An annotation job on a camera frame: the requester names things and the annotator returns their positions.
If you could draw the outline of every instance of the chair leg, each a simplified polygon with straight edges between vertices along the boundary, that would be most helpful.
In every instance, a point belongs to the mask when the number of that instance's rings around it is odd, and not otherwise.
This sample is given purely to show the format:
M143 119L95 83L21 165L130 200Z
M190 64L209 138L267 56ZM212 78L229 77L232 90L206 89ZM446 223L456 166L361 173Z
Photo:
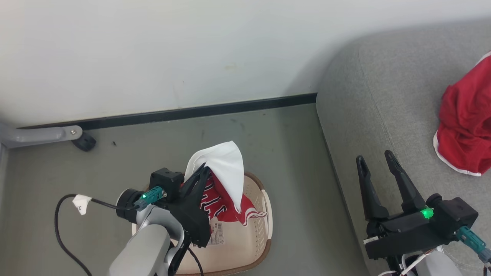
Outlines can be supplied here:
M7 148L76 140L82 136L82 133L82 128L79 126L25 130L0 123L0 142Z

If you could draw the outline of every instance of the black baseboard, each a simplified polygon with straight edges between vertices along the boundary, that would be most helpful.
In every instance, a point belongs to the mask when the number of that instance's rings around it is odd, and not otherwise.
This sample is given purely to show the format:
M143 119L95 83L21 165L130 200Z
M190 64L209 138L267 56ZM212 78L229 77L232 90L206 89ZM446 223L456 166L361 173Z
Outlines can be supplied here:
M166 111L158 111L158 112L138 113L138 114L80 120L80 121L71 121L71 122L47 124L41 126L25 127L24 129L64 127L64 126L78 125L82 127L82 129L84 130L91 130L91 129L144 124L144 123L151 123L151 122L180 120L180 119L204 117L204 116L211 116L211 115L238 113L238 112L252 111L252 110L262 110L262 109L272 109L272 108L312 104L315 103L316 97L317 94L312 93L312 94L287 96L287 97L272 98L272 99L257 100L257 101L246 101L246 102L212 105L212 106L204 106L204 107L196 107L196 108L185 108L185 109L177 109L177 110L166 110Z

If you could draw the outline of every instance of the red and white cloth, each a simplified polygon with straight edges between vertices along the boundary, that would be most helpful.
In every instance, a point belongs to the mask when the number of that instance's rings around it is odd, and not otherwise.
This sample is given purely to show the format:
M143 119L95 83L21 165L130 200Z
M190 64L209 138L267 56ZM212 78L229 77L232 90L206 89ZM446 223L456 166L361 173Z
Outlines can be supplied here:
M208 212L209 220L216 217L223 222L240 221L244 226L247 226L249 218L264 218L267 215L266 212L257 211L244 194L242 194L241 211L237 211L232 199L213 172L206 182L200 207Z
M491 52L448 86L433 138L438 157L452 169L481 176L491 167Z
M244 163L242 154L233 142L225 142L196 152L188 162L186 176L191 176L203 163L212 171L201 200L201 208L211 220L240 221L247 226L249 218L264 218L266 212L258 212L243 194Z

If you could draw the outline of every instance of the black cable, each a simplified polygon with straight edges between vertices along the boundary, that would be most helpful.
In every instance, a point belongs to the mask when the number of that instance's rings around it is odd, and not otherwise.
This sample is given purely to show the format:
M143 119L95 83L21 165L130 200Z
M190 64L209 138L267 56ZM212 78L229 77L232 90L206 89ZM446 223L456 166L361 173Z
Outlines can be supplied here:
M83 264L77 257L75 257L75 255L73 255L67 248L66 246L63 244L63 242L61 241L61 238L60 238L60 231L58 229L58 213L60 211L60 206L61 204L63 203L63 201L67 198L71 198L71 197L75 197L76 194L67 194L66 196L62 197L60 199L60 201L58 201L58 204L56 205L56 209L55 209L55 235L56 235L56 240L58 241L58 244L60 245L61 249L63 249L63 251L65 251L65 253L70 256L70 258L72 258L76 263L79 264L79 266L83 269L83 271L85 271L85 273L88 275L88 276L92 276L92 274L90 273L89 269L85 266L85 264Z
M85 271L85 273L87 274L87 276L92 276L92 273L90 273L89 269L77 257L75 257L75 255L73 255L72 252L70 252L66 248L65 244L63 244L63 242L61 241L61 238L60 238L60 231L58 229L58 213L60 211L61 204L63 203L63 201L65 199L71 198L71 197L76 197L76 196L77 195L74 194L74 193L67 194L66 196L62 197L58 201L58 204L56 205L56 209L55 209L55 235L56 235L56 240L58 241L58 244L60 245L61 249L63 249L63 251L65 251L65 253L68 256L70 256L70 258L72 258L77 264L79 264L79 266L83 269L83 271ZM130 211L130 210L138 209L138 206L133 206L133 207L130 207L130 208L123 208L123 207L118 207L118 206L115 206L115 205L112 205L112 204L109 204L109 203L106 203L106 202L103 202L103 201L100 201L100 200L94 199L94 198L91 201L94 201L95 203L101 204L103 206L106 206L106 207L109 207L109 208L112 208L112 209L115 209L115 210Z
M196 257L196 254L194 254L194 252L191 250L191 248L188 248L188 251L189 251L189 253L191 253L191 256L194 258L194 260L198 264L199 273L201 274L201 276L203 276L203 268L201 267L201 263L199 262L198 257Z

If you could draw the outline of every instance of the black caster wheel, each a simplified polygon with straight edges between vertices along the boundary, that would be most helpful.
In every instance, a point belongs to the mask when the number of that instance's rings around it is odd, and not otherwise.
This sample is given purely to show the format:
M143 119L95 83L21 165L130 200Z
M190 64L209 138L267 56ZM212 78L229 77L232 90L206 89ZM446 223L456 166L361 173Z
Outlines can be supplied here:
M95 147L97 141L88 133L82 132L82 136L77 140L72 140L72 143L80 150L87 152Z

